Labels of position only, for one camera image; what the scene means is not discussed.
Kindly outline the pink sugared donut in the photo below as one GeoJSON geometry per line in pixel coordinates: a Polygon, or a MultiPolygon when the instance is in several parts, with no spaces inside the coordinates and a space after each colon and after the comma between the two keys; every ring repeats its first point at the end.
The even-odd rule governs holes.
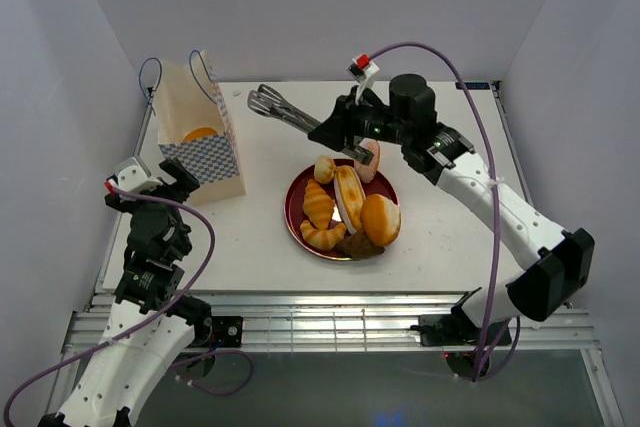
{"type": "Polygon", "coordinates": [[[363,139],[360,144],[360,147],[363,147],[366,150],[369,150],[372,153],[372,158],[368,164],[363,164],[361,162],[354,162],[354,169],[359,176],[360,180],[363,183],[370,183],[379,167],[380,162],[380,145],[377,140],[374,139],[363,139]]]}

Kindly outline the orange frosted ring donut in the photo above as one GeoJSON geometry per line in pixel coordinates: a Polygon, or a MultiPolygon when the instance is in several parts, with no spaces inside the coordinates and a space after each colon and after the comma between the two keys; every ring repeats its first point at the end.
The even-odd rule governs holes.
{"type": "Polygon", "coordinates": [[[198,129],[193,130],[192,132],[188,133],[183,141],[184,142],[192,142],[195,141],[197,139],[201,139],[201,138],[205,138],[205,137],[209,137],[209,136],[214,136],[217,134],[217,131],[211,127],[201,127],[198,129]]]}

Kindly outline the long toasted bread roll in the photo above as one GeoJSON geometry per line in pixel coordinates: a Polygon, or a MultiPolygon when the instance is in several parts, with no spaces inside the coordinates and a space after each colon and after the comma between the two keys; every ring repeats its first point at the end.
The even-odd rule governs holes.
{"type": "Polygon", "coordinates": [[[361,208],[366,198],[359,176],[350,165],[337,168],[333,179],[335,199],[350,234],[361,229],[361,208]]]}

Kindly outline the blue checkered paper bag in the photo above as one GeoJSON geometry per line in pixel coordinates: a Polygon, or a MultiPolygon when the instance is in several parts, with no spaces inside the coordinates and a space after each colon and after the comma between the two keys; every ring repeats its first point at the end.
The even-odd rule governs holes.
{"type": "Polygon", "coordinates": [[[206,52],[194,49],[184,64],[154,60],[158,75],[148,98],[157,119],[157,146],[164,158],[177,158],[197,178],[194,205],[244,196],[239,148],[232,116],[206,52]],[[184,142],[195,129],[211,127],[214,136],[184,142]]]}

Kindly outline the round orange bun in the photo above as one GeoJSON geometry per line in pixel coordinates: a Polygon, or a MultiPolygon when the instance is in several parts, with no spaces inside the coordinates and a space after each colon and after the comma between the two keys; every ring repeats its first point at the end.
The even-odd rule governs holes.
{"type": "Polygon", "coordinates": [[[369,240],[376,246],[393,243],[401,230],[401,210],[390,198],[371,194],[361,208],[362,227],[369,240]]]}

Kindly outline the metal serving tongs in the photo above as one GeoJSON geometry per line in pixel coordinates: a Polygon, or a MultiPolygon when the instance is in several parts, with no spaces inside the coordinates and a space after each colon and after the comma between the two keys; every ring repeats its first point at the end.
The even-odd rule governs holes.
{"type": "MultiPolygon", "coordinates": [[[[247,106],[258,115],[277,119],[306,135],[322,123],[295,107],[279,91],[266,84],[260,84],[257,89],[249,92],[247,106]]],[[[355,137],[349,147],[356,144],[357,138],[361,137],[355,137]]],[[[329,149],[344,154],[345,148],[329,149]]]]}

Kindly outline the brown chocolate pastry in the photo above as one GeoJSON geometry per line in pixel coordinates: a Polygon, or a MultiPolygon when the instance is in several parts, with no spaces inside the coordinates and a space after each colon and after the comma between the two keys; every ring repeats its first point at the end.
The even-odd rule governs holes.
{"type": "Polygon", "coordinates": [[[375,245],[364,231],[358,231],[339,241],[335,250],[354,260],[364,260],[382,255],[384,247],[375,245]]]}

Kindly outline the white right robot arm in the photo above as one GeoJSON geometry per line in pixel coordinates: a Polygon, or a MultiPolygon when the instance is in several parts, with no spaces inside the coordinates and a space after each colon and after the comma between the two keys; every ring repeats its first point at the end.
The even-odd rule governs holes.
{"type": "Polygon", "coordinates": [[[506,247],[522,273],[494,288],[465,294],[440,324],[464,344],[474,344],[488,325],[523,316],[546,320],[587,282],[595,241],[584,229],[569,231],[536,211],[490,169],[472,143],[438,121],[435,92],[417,74],[389,84],[383,102],[370,89],[337,98],[331,115],[308,135],[340,152],[358,137],[400,146],[404,160],[453,196],[506,247]]]}

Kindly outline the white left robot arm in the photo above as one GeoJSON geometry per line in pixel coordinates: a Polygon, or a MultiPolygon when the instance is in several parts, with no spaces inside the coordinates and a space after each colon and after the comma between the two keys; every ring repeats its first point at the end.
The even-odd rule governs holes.
{"type": "Polygon", "coordinates": [[[191,232],[180,205],[198,180],[176,158],[160,169],[173,182],[151,175],[131,157],[106,182],[105,203],[128,213],[123,275],[111,313],[82,377],[43,426],[132,426],[151,392],[179,352],[205,344],[212,334],[211,310],[193,297],[177,297],[179,267],[192,250],[191,232]]]}

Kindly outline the upper golden croissant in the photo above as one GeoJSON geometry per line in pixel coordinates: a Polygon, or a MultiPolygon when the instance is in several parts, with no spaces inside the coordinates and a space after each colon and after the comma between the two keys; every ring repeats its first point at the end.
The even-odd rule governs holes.
{"type": "Polygon", "coordinates": [[[310,179],[305,187],[303,213],[316,229],[326,230],[332,220],[334,201],[322,186],[310,179]]]}

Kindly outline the golden croissant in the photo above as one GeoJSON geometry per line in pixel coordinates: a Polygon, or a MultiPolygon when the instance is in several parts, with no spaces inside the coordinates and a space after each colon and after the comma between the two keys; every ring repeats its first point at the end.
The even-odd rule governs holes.
{"type": "Polygon", "coordinates": [[[326,230],[332,220],[334,201],[322,186],[310,179],[305,187],[303,213],[316,229],[326,230]]]}
{"type": "Polygon", "coordinates": [[[347,227],[344,223],[337,224],[331,229],[318,229],[304,220],[300,225],[303,240],[311,247],[320,251],[332,250],[346,235],[347,227]]]}

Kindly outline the lower golden croissant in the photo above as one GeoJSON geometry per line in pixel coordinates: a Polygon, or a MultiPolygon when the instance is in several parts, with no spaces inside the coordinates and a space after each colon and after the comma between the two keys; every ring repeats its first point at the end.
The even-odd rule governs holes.
{"type": "Polygon", "coordinates": [[[346,235],[347,227],[344,223],[337,224],[331,229],[318,229],[304,220],[300,225],[303,240],[311,247],[320,251],[332,250],[346,235]]]}

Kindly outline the dark label sticker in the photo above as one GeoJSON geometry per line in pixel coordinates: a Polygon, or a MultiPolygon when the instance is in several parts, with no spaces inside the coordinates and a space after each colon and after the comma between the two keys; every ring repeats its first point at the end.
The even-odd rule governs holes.
{"type": "Polygon", "coordinates": [[[464,82],[464,83],[456,82],[455,87],[458,90],[462,90],[463,88],[466,88],[468,91],[490,90],[491,84],[489,82],[464,82]]]}

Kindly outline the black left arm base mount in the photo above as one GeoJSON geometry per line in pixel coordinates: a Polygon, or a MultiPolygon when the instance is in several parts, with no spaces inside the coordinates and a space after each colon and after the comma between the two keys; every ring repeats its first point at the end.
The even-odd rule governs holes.
{"type": "Polygon", "coordinates": [[[213,316],[203,322],[199,346],[206,348],[237,348],[242,345],[244,318],[213,316]]]}

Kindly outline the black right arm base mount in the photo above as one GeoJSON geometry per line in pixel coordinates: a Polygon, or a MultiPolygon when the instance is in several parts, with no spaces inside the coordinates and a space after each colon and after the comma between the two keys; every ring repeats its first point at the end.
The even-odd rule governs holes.
{"type": "MultiPolygon", "coordinates": [[[[509,346],[512,342],[507,329],[501,334],[504,323],[490,324],[485,345],[494,342],[496,346],[509,346]]],[[[453,314],[428,314],[418,317],[417,324],[411,325],[410,331],[420,336],[420,344],[424,347],[434,346],[475,346],[480,338],[481,329],[453,314]]]]}

